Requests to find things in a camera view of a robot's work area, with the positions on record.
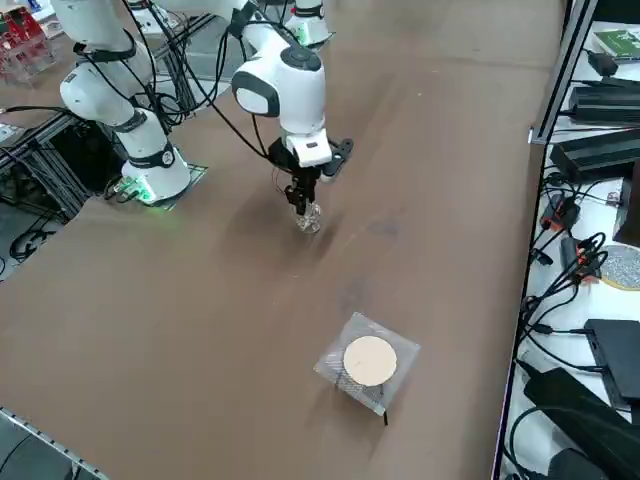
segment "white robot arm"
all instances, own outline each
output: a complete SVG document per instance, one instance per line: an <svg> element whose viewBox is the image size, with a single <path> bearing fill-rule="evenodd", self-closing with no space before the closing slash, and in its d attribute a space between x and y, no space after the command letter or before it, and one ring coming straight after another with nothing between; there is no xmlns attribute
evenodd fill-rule
<svg viewBox="0 0 640 480"><path fill-rule="evenodd" d="M317 13L321 13L321 0L301 1L315 2ZM144 186L143 202L155 203L182 192L190 181L186 163L168 141L155 114L135 108L129 101L139 93L140 82L146 84L152 76L153 59L145 47L122 28L111 0L51 3L65 32L81 44L77 52L84 60L61 84L67 107L113 128L129 156L123 175ZM251 1L159 3L172 11L207 12L225 18L230 23L229 33L243 36L254 46L256 54L233 75L232 91L247 112L279 119L281 139L269 148L268 159L291 173L294 185L288 187L287 198L303 215L314 201L316 180L335 176L351 146L333 144L332 148L327 138L320 58L276 30Z"/></svg>

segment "white shelf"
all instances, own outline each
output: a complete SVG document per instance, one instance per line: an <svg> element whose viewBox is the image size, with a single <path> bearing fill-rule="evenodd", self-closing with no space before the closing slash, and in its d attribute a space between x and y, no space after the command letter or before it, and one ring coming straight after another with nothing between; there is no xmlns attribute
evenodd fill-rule
<svg viewBox="0 0 640 480"><path fill-rule="evenodd" d="M629 25L619 23L594 22L584 46L590 50L597 51L593 40L594 31L625 28L628 26ZM573 79L598 81L601 80L601 78L591 65L589 65L586 52L582 52L576 65ZM621 65L615 78L640 81L640 62ZM577 85L579 84L572 83L570 85L564 99L562 110L569 108L569 97L571 96L573 88ZM603 130L580 131L580 129L585 128L602 128ZM551 144L575 138L604 135L613 131L619 131L619 129L609 129L606 125L580 125L572 123L567 117L559 117L554 127ZM547 148L546 166L552 165L549 159L551 149L552 145ZM589 185L584 185L582 191L585 191L588 187ZM622 179L615 179L596 185L589 193L596 197L606 198L610 192L619 192L621 187ZM547 204L548 199L546 195L542 194L536 218L540 217ZM576 238L586 238L596 232L603 232L607 236L605 245L616 244L611 238L614 233L617 209L607 206L604 202L590 198L582 200L580 206L582 210L578 222L572 228L573 235ZM537 234L539 231L540 227L538 225L535 233ZM538 245L542 245L552 234L552 232L543 234ZM553 259L553 265L545 267L536 262L531 266L528 273L527 295L540 295L543 293L548 285L561 272L560 241L562 237L563 236L560 236L560 238L556 239L545 249L545 253ZM549 307L569 299L572 293L572 291L567 290L543 303L531 321L535 321L539 315L544 313ZM547 315L543 323L557 329L567 330L584 327L585 322L589 318L640 321L640 293L617 290L603 282L590 286L581 286L578 296L573 302ZM543 347L571 363L576 365L595 365L591 348L585 336L540 335L535 333L533 335L536 335L536 340ZM528 363L533 364L536 368L543 371L563 367L563 365L547 357L546 354L533 345L529 339L525 339L518 350L518 358L523 357ZM601 375L585 373L568 367L565 369L605 403L610 403ZM525 383L526 375L520 368L516 368L512 394L508 406L507 441L513 421L523 411L534 406L524 395ZM630 420L630 415L626 413L620 413L620 415ZM515 438L515 452L520 464L542 474L547 473L549 461L553 455L564 448L570 447L575 448L576 446L543 413L533 414L525 420L518 427ZM503 456L501 476L504 477L509 473L517 473L517 471Z"/></svg>
<svg viewBox="0 0 640 480"><path fill-rule="evenodd" d="M638 25L629 25L625 23L612 23L612 22L593 22L591 25L591 29L589 30L589 35L584 42L584 48L598 51L597 44L594 40L593 32L599 32L602 30L614 30L614 29L623 29L626 27L638 27ZM623 80L636 80L640 81L640 62L632 62L620 65L618 71L615 74L615 78L620 78ZM598 75L598 73L589 65L589 59L587 57L587 53L582 51L578 58L578 63L576 64L576 69L573 73L574 82L569 85L567 89L567 94L564 97L564 102L562 103L561 110L569 109L569 98L571 97L571 92L576 86L580 86L579 83L575 83L576 80L591 80L591 81L599 81L602 80L602 77ZM584 132L580 131L580 129L584 128L604 128L607 129L607 125L585 125L585 124L576 124L571 122L567 117L558 117L558 121L554 127L554 134L551 137L551 143L557 143L559 141L571 140L574 138L580 137L589 137L594 135L601 135L610 133L613 131L620 130L618 129L608 129L602 131L591 131ZM566 130L571 129L574 132L557 132L557 130Z"/></svg>

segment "cable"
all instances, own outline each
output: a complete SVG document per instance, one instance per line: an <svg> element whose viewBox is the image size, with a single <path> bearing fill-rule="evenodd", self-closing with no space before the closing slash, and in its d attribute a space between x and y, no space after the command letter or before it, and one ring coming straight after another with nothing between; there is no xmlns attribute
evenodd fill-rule
<svg viewBox="0 0 640 480"><path fill-rule="evenodd" d="M552 187L549 189L550 192L571 192L571 190L569 190L568 188L559 188L559 187ZM578 196L581 196L582 199L584 198L591 198L592 200L599 200L601 202L609 202L609 200L607 200L606 198L602 198L602 197L596 197L595 195L591 195L590 193L587 192L579 192Z"/></svg>
<svg viewBox="0 0 640 480"><path fill-rule="evenodd" d="M527 329L530 330L531 328L529 322L544 300L557 295L568 288L575 287L576 292L574 292L574 296L564 303L564 305L574 300L575 296L577 296L577 287L585 275L584 272L582 272L583 265L590 265L593 262L598 262L598 265L602 265L608 258L608 252L600 251L605 241L606 235L602 232L598 232L585 240L582 240L578 244L579 248L582 249L580 255L576 256L576 258L556 276L551 285L549 285L540 297L530 297L525 301L525 304L521 308L520 321L518 322L518 338L515 345L516 349L522 340L529 336L530 332L527 331ZM555 308L559 308L559 306L562 305L556 305L553 309L555 310ZM551 311L553 310L547 311L543 315L547 315ZM544 316L539 317L532 325L538 324L542 318L544 318Z"/></svg>
<svg viewBox="0 0 640 480"><path fill-rule="evenodd" d="M543 347L535 338L533 338L533 336L531 335L530 331L528 332L527 336L529 337L529 340L531 340L531 343L533 343L536 347L538 347L540 350L542 350L544 353L546 353L549 357L553 358L555 361L557 361L558 363L561 363L562 365L565 365L567 367L573 368L575 370L579 370L581 372L587 372L587 373L603 373L607 370L606 367L598 367L596 365L576 365L574 363L569 362L568 360L565 360L564 358L559 357L558 355L556 355L555 353L549 351L548 349L546 349L545 347Z"/></svg>
<svg viewBox="0 0 640 480"><path fill-rule="evenodd" d="M120 95L120 97L124 98L127 102L130 101L120 90L116 88L116 86L111 82L111 80L109 80L109 78L104 74L104 72L100 70L100 67L98 67L98 64L93 61L93 58L91 58L91 55L88 55L85 52L78 52L78 55L80 55L82 58L86 59L89 63L91 63L91 65L93 65L93 68L95 68L98 71L102 79L107 83L107 85L109 85L113 89L114 92Z"/></svg>
<svg viewBox="0 0 640 480"><path fill-rule="evenodd" d="M287 32L289 34L289 36L298 44L300 45L300 42L298 41L298 37L296 37L295 33L293 33L291 31L291 29L285 27L282 23L278 23L278 22L273 22L271 20L249 20L247 22L247 25L271 25L272 27L278 27L281 28L282 30L284 30L285 32Z"/></svg>
<svg viewBox="0 0 640 480"><path fill-rule="evenodd" d="M4 114L4 113L13 113L13 112L27 112L30 110L49 110L52 112L58 112L58 113L63 113L65 115L69 115L70 117L75 118L78 121L84 122L84 123L89 123L90 120L86 120L78 115L76 115L75 113L73 113L71 110L69 110L68 108L64 108L64 107L48 107L48 106L43 106L43 105L16 105L13 107L8 107L3 109L0 109L0 113Z"/></svg>
<svg viewBox="0 0 640 480"><path fill-rule="evenodd" d="M549 240L547 240L546 242L544 242L544 244L543 244L540 248L538 248L537 250L539 250L539 251L541 251L541 252L542 252L545 248L547 248L549 245L551 245L551 243L552 243L556 238L558 238L560 235L562 235L562 233L564 233L564 232L565 232L565 230L564 230L564 229L562 229L562 230L558 230L556 233L554 233L554 234L551 236L551 238L550 238Z"/></svg>
<svg viewBox="0 0 640 480"><path fill-rule="evenodd" d="M157 14L152 9L149 10L149 11L151 12L151 15L156 19L156 21L160 25L160 28L162 29L163 33L167 37L167 40L168 40L169 44L172 45L173 48L175 48L173 36L171 35L171 33L162 24L162 22L160 22L158 20ZM191 65L189 64L189 62L186 59L184 59L184 66L186 67L187 71L193 77L193 80L194 80L196 86L198 87L198 90L200 90L202 95L204 95L205 101L209 103L211 108L213 108L215 110L215 112L220 116L220 118L222 118L222 120L227 124L227 126L233 131L233 133L235 133L238 136L238 138L240 138L240 140L242 140L242 142L244 142L244 144L247 145L256 155L258 155L261 158L265 158L265 155L263 155L255 146L253 146L253 144L251 142L249 142L249 140L247 140L247 138L242 134L242 132L240 132L240 130L238 130L238 128L231 122L231 120L229 120L227 118L227 116L222 112L222 110L220 110L215 105L215 103L214 103L215 98L212 99L210 94L207 94L207 92L205 91L204 87L202 86L202 83L200 82L200 80L196 76L195 72L191 68Z"/></svg>
<svg viewBox="0 0 640 480"><path fill-rule="evenodd" d="M33 437L30 434L27 434L26 437L24 437L22 440L20 440L15 447L13 447L11 449L11 451L7 454L6 457L4 457L4 461L2 462L2 465L0 465L0 473L2 473L2 470L4 470L4 467L7 466L7 462L9 461L9 459L11 458L11 456L16 453L16 450L18 450L20 448L21 445L23 445L24 443L26 443L28 440L31 440Z"/></svg>
<svg viewBox="0 0 640 480"><path fill-rule="evenodd" d="M506 446L502 446L502 453L504 454L505 457L507 457L507 460L509 460L514 467L516 467L516 470L518 471L518 475L520 475L523 480L527 480L528 478L530 478L531 476L531 470L523 467L514 457L513 455L511 455L511 453L509 453L509 450L506 448Z"/></svg>
<svg viewBox="0 0 640 480"><path fill-rule="evenodd" d="M133 14L133 10L131 10L131 6L129 5L129 2L127 2L127 0L122 0L122 4L124 5L124 8L127 9L127 12L129 13L129 15L131 15L131 19L133 20L133 23L135 24L136 29L138 30L138 34L140 35L140 37L142 38L142 42L144 43L144 48L147 50L147 55L149 56L149 61L151 62L151 76L153 77L153 93L156 93L156 87L157 87L156 65L153 57L153 52L151 52L151 48L149 48L149 44L147 43L147 38L144 36L144 33L142 33L142 27L136 20L136 16Z"/></svg>
<svg viewBox="0 0 640 480"><path fill-rule="evenodd" d="M284 16L287 13L287 6L289 5L289 0L284 0L284 5L282 6L282 13L280 14L280 25L284 27Z"/></svg>
<svg viewBox="0 0 640 480"><path fill-rule="evenodd" d="M565 413L571 413L572 415L575 415L577 417L580 417L583 420L587 420L589 422L591 422L594 425L598 425L600 427L604 427L604 428L608 428L611 431L615 431L617 432L619 435L622 435L624 437L627 438L627 440L630 440L631 442L634 442L638 445L638 447L640 448L640 437L636 436L636 435L632 435L629 432L627 432L626 430L623 430L621 428L615 427L613 425L611 425L610 423L607 423L603 420L600 420L598 417L594 417L593 415L590 415L588 413L584 413L581 412L580 410L576 410L573 408L566 408L566 407L554 407L552 405L550 406L536 406L536 407L531 407L528 410L525 410L524 412L522 412L520 414L520 416L518 416L516 418L516 420L513 422L513 426L511 427L511 433L509 434L509 451L510 451L510 455L511 457L517 462L517 457L516 457L516 452L515 452L515 436L516 436L516 430L518 429L518 426L522 423L522 421L527 418L529 415L535 413L535 412L565 412Z"/></svg>
<svg viewBox="0 0 640 480"><path fill-rule="evenodd" d="M537 325L533 325L531 330L540 333L542 335L551 335L551 334L559 334L559 335L592 335L592 328L572 328L571 330L556 330L551 325L545 325L543 323L538 323Z"/></svg>
<svg viewBox="0 0 640 480"><path fill-rule="evenodd" d="M545 229L540 230L540 233L538 235L536 235L536 238L533 239L533 242L531 242L531 246L535 246L536 243L538 243L538 241L540 240L540 238L542 238L542 235L544 235L544 232L546 232Z"/></svg>
<svg viewBox="0 0 640 480"><path fill-rule="evenodd" d="M240 44L240 50L242 51L242 59L246 62L247 50L244 47L244 43L242 42L242 37L238 38L238 43ZM253 131L255 132L258 143L260 144L260 150L262 151L262 154L267 157L267 149L264 148L264 143L262 142L262 137L260 136L260 130L258 129L258 122L256 120L256 116L253 113L251 114L251 123L253 123Z"/></svg>
<svg viewBox="0 0 640 480"><path fill-rule="evenodd" d="M584 193L580 192L580 193L579 193L579 195L582 195L582 198L583 198L583 199L584 199L585 197L587 197L587 196L590 196L590 197L592 197L592 198L597 198L597 197L594 197L593 195L589 195L589 192L590 192L591 190L593 190L593 188L594 188L594 187L597 187L598 185L601 185L601 184L602 184L602 183L604 183L604 182L606 182L606 180L598 180L597 182L593 182L593 183L589 186L589 188L587 188L587 189L584 191Z"/></svg>

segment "black cable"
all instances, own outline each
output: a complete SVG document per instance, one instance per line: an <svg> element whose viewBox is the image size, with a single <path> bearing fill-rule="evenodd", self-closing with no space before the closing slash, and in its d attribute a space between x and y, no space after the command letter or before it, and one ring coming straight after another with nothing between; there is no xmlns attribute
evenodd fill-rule
<svg viewBox="0 0 640 480"><path fill-rule="evenodd" d="M513 457L513 459L517 462L517 457L516 457L516 452L515 452L515 436L516 436L516 430L518 429L518 426L522 423L522 421L527 418L529 415L531 415L532 413L535 412L565 412L565 413L571 413L572 415L575 415L579 418L581 418L582 420L586 420L591 422L592 424L598 425L600 427L604 427L604 428L608 428L611 431L615 431L617 432L619 435L622 435L624 437L627 438L627 440L630 440L634 443L636 443L638 445L638 447L640 447L640 437L633 435L629 432L627 432L626 430L623 430L621 428L618 428L614 425L611 425L610 423L607 423L603 420L600 420L598 417L595 417L593 415L590 415L588 413L585 412L581 412L580 410L577 409L573 409L573 408L566 408L566 407L555 407L552 405L549 406L536 406L536 407L531 407L528 410L525 410L524 412L522 412L513 422L513 426L511 427L511 433L509 434L509 451L510 451L510 455L511 457Z"/></svg>
<svg viewBox="0 0 640 480"><path fill-rule="evenodd" d="M31 440L33 437L29 434L27 434L26 437L24 437L22 440L20 440L15 447L13 447L11 449L11 451L7 454L6 457L4 457L4 461L2 462L2 465L0 465L0 473L2 473L2 470L4 470L4 467L7 466L7 462L9 461L9 459L12 457L12 455L14 453L16 453L16 451L20 448L21 445L23 445L24 443L26 443L28 440Z"/></svg>
<svg viewBox="0 0 640 480"><path fill-rule="evenodd" d="M298 44L300 45L300 42L298 41L298 37L296 37L295 33L293 33L291 31L291 29L285 27L282 23L278 23L278 22L273 22L271 20L250 20L247 22L247 25L271 25L272 27L278 27L281 28L282 30L284 30L285 32L287 32L289 34L289 36Z"/></svg>
<svg viewBox="0 0 640 480"><path fill-rule="evenodd" d="M538 235L536 235L536 238L533 239L533 242L531 242L531 246L534 247L536 245L536 243L538 243L538 241L542 238L542 235L544 235L544 232L546 232L545 229L540 230L540 233Z"/></svg>
<svg viewBox="0 0 640 480"><path fill-rule="evenodd" d="M247 50L244 47L244 43L242 42L242 37L238 38L238 43L240 44L240 50L242 51L242 59L246 62ZM262 154L266 157L267 149L264 148L264 142L262 141L262 137L260 136L260 130L258 129L258 121L256 120L256 116L253 113L251 114L251 123L253 123L253 131L255 132L256 138L258 139L258 143L260 144L260 150L262 151Z"/></svg>
<svg viewBox="0 0 640 480"><path fill-rule="evenodd" d="M90 120L86 120L78 115L76 115L75 113L73 113L71 110L69 110L68 108L64 108L64 107L49 107L49 106L44 106L44 105L16 105L13 107L7 107L4 110L0 109L0 113L13 113L13 112L27 112L30 110L49 110L52 112L58 112L58 113L63 113L65 115L69 115L70 117L75 118L76 120L83 122L83 123L89 123Z"/></svg>
<svg viewBox="0 0 640 480"><path fill-rule="evenodd" d="M507 457L507 460L509 460L511 462L511 464L514 467L516 467L516 470L518 471L518 475L520 475L523 480L527 480L531 476L531 470L529 470L528 468L523 467L520 464L520 462L518 462L518 460L516 460L513 457L513 455L511 455L511 453L509 453L509 450L504 445L502 447L502 453L504 454L505 457Z"/></svg>
<svg viewBox="0 0 640 480"><path fill-rule="evenodd" d="M560 187L551 187L549 189L550 192L571 192L570 189L568 188L560 188ZM602 198L602 197L596 197L595 195L591 195L590 193L587 192L579 192L577 196L584 198L591 198L592 200L599 200L601 202L609 202L608 199L606 198Z"/></svg>
<svg viewBox="0 0 640 480"><path fill-rule="evenodd" d="M525 305L523 305L523 309L521 309L521 315L518 322L518 335L516 339L516 349L518 345L522 342L522 340L529 335L527 328L530 329L531 325L530 320L533 317L536 310L540 307L544 300L557 295L564 290L572 287L578 287L580 282L582 281L582 277L580 273L583 270L583 264L590 265L592 262L599 262L598 265L602 265L607 257L608 252L600 251L604 242L606 241L606 235L602 232L598 232L590 237L582 240L579 243L579 247L583 249L580 252L580 255L576 256L574 260L567 265L560 274L556 276L554 281L547 287L545 292L539 297L533 297L533 299L527 301ZM538 318L533 325L539 323L541 318Z"/></svg>
<svg viewBox="0 0 640 480"><path fill-rule="evenodd" d="M151 15L154 18L157 17L157 14L152 9L149 10L149 11L151 12ZM168 40L169 44L172 45L173 48L175 48L175 44L173 42L173 36L171 35L171 33L168 32L167 28L162 24L162 22L158 21L157 18L156 18L156 21L160 25L160 29L163 31L163 33L167 37L167 40ZM238 128L236 128L236 126L231 122L231 120L229 120L227 118L227 116L222 112L222 110L220 110L215 105L215 103L214 103L215 98L211 98L209 96L209 94L207 94L207 92L205 91L204 87L202 86L202 83L200 82L200 80L196 76L195 72L191 68L191 65L189 64L189 62L186 59L184 59L184 66L187 69L187 71L191 74L191 76L193 77L193 80L194 80L196 86L198 87L198 90L200 90L202 95L204 95L205 100L209 103L211 108L213 108L215 110L215 112L220 116L220 118L222 118L222 120L233 131L233 133L235 133L238 136L238 138L240 138L240 140L242 140L242 142L244 142L244 144L247 145L256 155L258 155L261 158L265 158L265 156L255 146L253 146L253 144L251 144L251 142L249 142L249 140L247 140L247 138L242 134L242 132L240 132L240 130L238 130Z"/></svg>
<svg viewBox="0 0 640 480"><path fill-rule="evenodd" d="M542 314L541 314L541 315L536 319L536 321L535 321L535 322L533 322L532 324L530 324L530 325L529 325L529 332L531 331L531 329L532 329L533 327L535 327L536 325L538 325L538 324L542 321L542 319L543 319L543 318L545 318L547 315L549 315L551 312L553 312L553 311L557 310L557 309L558 309L558 308L560 308L560 307L564 307L565 305L569 305L571 302L573 302L573 301L576 299L576 297L578 296L578 292L579 292L579 289L578 289L578 287L576 286L576 287L575 287L575 289L574 289L573 295L571 295L571 297L569 297L569 299L568 299L568 300L565 300L564 302L557 303L557 304L553 305L552 307L549 307L547 310L545 310L545 311L544 311L544 312L543 312L543 313L542 313Z"/></svg>
<svg viewBox="0 0 640 480"><path fill-rule="evenodd" d="M124 95L124 93L122 93L120 90L116 88L116 86L111 82L111 80L109 80L109 78L104 74L104 72L100 70L100 67L98 67L98 64L93 61L93 58L91 58L91 55L85 52L78 52L78 55L80 55L82 58L85 58L89 63L91 63L91 65L93 65L93 68L95 68L98 71L102 79L107 83L107 85L109 85L113 89L114 92L116 92L120 97L124 98L127 102L130 101Z"/></svg>
<svg viewBox="0 0 640 480"><path fill-rule="evenodd" d="M531 327L531 330L533 330L536 333L540 333L542 335L552 335L552 334L558 334L558 335L592 335L593 334L593 329L592 328L572 328L570 330L556 330L551 325L546 325L546 324L543 324L543 323L538 323L536 325L533 325Z"/></svg>
<svg viewBox="0 0 640 480"><path fill-rule="evenodd" d="M133 23L135 24L136 29L138 30L138 34L142 38L142 42L144 43L144 48L147 50L147 55L149 56L149 61L151 62L151 76L153 77L153 89L152 90L153 90L153 93L156 93L156 87L157 87L156 76L157 75L156 75L156 65L155 65L155 60L154 60L154 57L153 57L153 52L151 51L151 48L149 48L149 44L147 43L147 38L144 36L144 33L142 32L142 27L140 26L140 24L136 20L136 16L133 14L133 10L131 10L131 6L129 6L129 2L127 2L127 0L122 0L122 4L124 5L124 8L127 9L127 12L129 13L129 15L131 16L131 19L133 20Z"/></svg>
<svg viewBox="0 0 640 480"><path fill-rule="evenodd" d="M560 235L562 235L562 233L563 233L564 231L565 231L564 229L562 229L562 230L558 230L556 233L554 233L554 234L551 236L551 238L549 238L549 240L547 240L546 242L544 242L544 244L543 244L540 248L538 248L538 250L542 252L545 248L547 248L549 245L551 245L551 243L552 243L556 238L558 238Z"/></svg>
<svg viewBox="0 0 640 480"><path fill-rule="evenodd" d="M593 182L589 188L587 188L584 193L580 192L579 195L582 195L582 198L585 198L587 196L591 196L592 198L597 198L597 197L593 197L593 195L589 195L589 192L591 190L593 190L594 187L597 187L598 185L601 185L602 183L606 182L607 180L598 180L597 182Z"/></svg>
<svg viewBox="0 0 640 480"><path fill-rule="evenodd" d="M287 6L289 5L289 0L284 0L284 5L282 6L282 13L280 14L280 25L284 28L284 16L287 13Z"/></svg>
<svg viewBox="0 0 640 480"><path fill-rule="evenodd" d="M556 362L561 363L562 365L573 368L575 370L579 370L581 372L587 372L587 373L602 373L607 370L606 367L599 367L596 365L576 365L574 363L571 363L568 360L565 360L564 358L559 357L555 353L543 347L535 338L533 338L530 331L528 332L527 336L529 337L529 340L531 340L531 343L533 343L537 348L542 350L549 357L553 358Z"/></svg>

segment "brown table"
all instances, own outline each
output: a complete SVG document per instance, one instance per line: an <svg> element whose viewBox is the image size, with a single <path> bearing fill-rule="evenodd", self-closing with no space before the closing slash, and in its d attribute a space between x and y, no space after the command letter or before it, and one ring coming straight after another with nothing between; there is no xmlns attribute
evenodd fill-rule
<svg viewBox="0 0 640 480"><path fill-rule="evenodd" d="M90 201L0 289L0 401L112 479L489 475L560 7L328 15L327 124L356 150L321 233L207 111L172 137L210 167L175 210ZM354 311L422 346L388 427L312 370Z"/></svg>

